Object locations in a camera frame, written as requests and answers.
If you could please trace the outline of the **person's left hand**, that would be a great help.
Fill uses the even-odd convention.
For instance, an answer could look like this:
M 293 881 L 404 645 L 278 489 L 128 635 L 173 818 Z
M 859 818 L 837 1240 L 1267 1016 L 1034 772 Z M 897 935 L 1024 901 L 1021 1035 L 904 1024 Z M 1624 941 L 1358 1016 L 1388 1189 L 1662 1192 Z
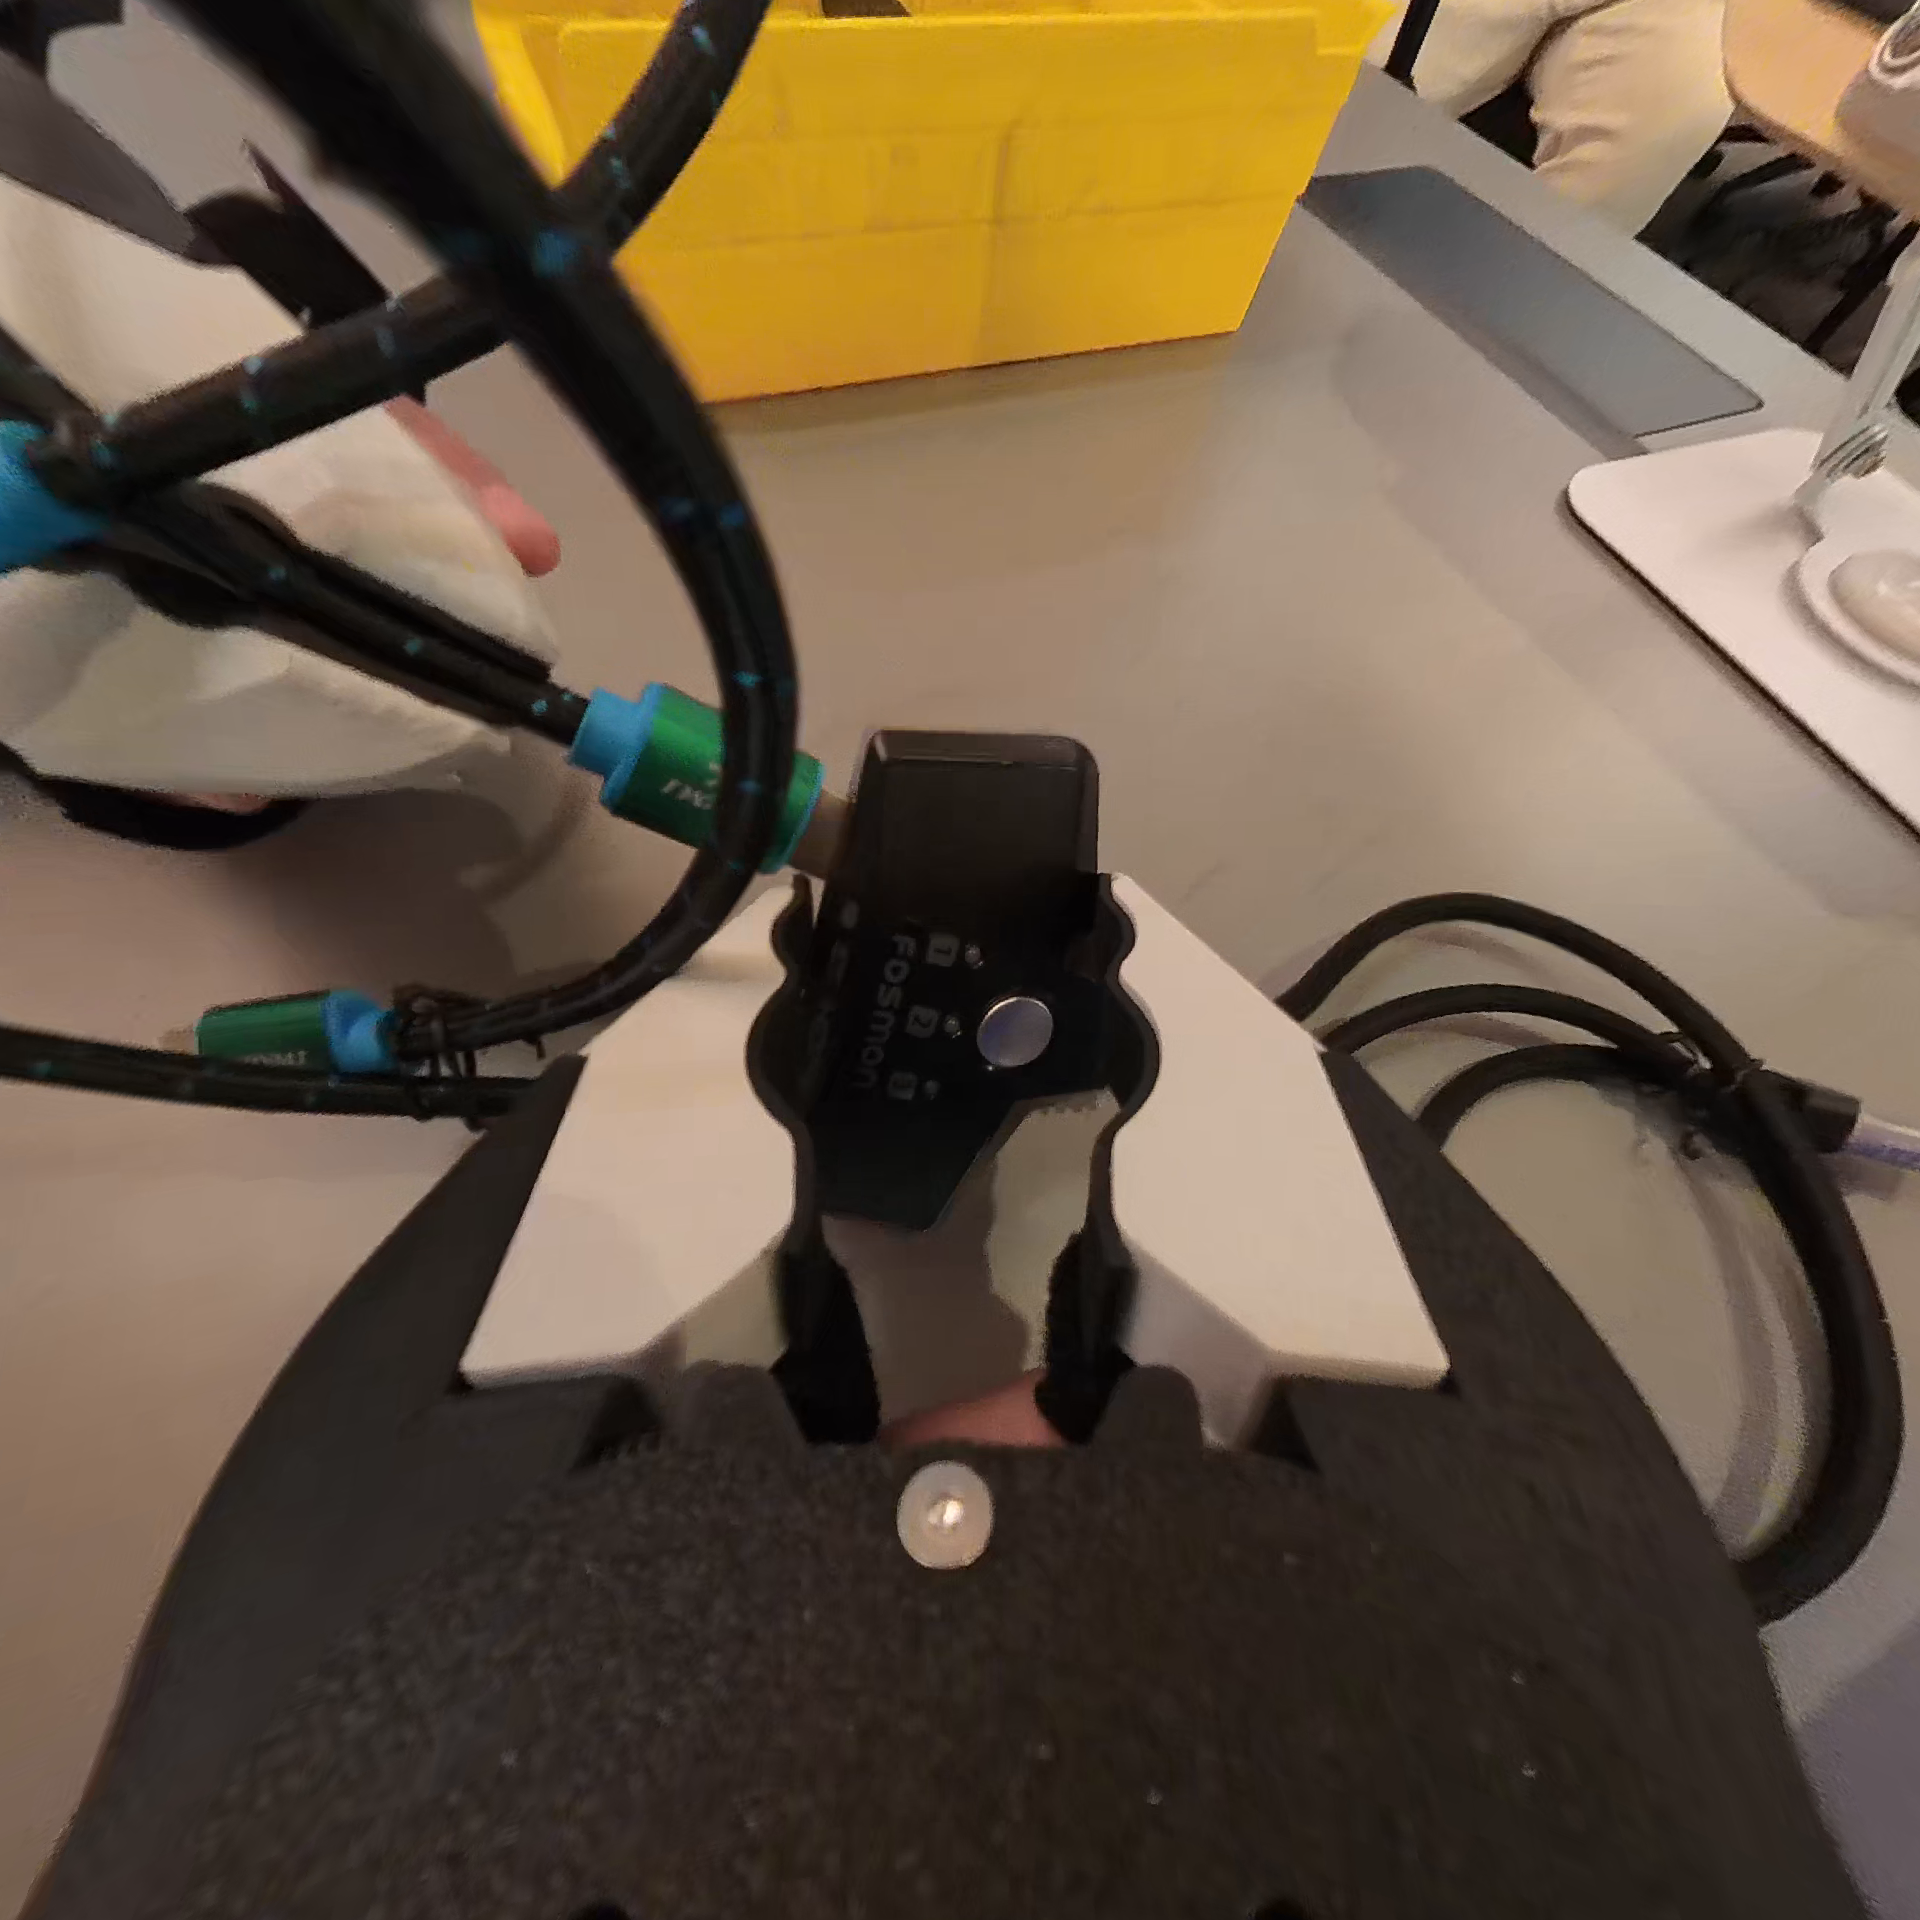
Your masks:
M 452 475 L 472 511 L 529 578 L 543 578 L 558 569 L 561 533 L 479 448 L 415 397 L 386 400 L 386 413 Z

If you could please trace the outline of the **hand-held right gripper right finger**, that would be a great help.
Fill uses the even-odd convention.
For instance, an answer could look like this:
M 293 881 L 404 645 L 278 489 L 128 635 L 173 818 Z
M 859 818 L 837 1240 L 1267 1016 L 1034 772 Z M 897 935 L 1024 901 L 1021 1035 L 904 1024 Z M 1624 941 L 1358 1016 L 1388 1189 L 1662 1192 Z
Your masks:
M 1230 1448 L 1295 1378 L 1438 1388 L 1444 1335 L 1321 1046 L 1130 878 L 1099 881 L 1096 957 L 1118 1110 L 1050 1284 L 1047 1422 L 1088 1440 L 1140 1367 L 1187 1378 Z

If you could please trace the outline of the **black hdmi switch box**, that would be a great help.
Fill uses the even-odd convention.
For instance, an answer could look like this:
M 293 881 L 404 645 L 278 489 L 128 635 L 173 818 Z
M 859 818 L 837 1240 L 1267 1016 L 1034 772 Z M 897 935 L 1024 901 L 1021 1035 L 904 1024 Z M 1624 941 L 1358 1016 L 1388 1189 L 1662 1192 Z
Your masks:
M 1099 869 L 1099 767 L 1059 735 L 875 734 L 799 964 L 795 1109 L 828 1217 L 940 1221 L 1024 1118 L 1154 1086 Z

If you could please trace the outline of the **yellow bin with black divider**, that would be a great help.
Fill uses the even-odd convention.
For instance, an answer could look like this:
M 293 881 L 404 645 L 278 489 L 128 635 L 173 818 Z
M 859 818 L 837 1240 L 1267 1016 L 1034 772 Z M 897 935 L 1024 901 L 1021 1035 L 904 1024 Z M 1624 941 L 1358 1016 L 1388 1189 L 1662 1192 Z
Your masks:
M 771 4 L 618 269 L 708 400 L 1231 335 L 1391 9 Z

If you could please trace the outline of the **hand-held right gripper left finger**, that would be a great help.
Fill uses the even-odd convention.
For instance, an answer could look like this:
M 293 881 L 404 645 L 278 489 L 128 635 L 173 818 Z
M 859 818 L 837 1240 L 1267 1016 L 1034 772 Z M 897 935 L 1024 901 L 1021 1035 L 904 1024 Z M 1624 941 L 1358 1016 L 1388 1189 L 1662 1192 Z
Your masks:
M 749 1080 L 749 1032 L 785 977 L 770 884 L 580 1053 L 460 1361 L 476 1388 L 771 1371 L 789 1348 L 776 1267 L 797 1207 L 795 1143 Z

